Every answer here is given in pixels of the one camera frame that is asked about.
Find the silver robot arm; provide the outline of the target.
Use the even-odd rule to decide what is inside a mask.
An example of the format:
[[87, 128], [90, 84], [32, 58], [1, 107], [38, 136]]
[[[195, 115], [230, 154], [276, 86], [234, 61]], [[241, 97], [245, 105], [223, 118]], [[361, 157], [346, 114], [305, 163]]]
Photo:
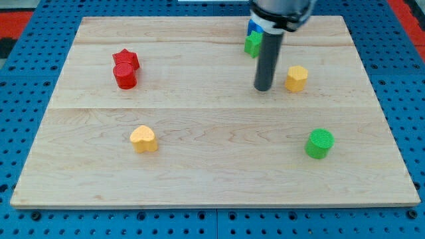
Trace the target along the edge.
[[316, 0], [251, 0], [251, 19], [264, 32], [281, 35], [295, 32], [313, 13]]

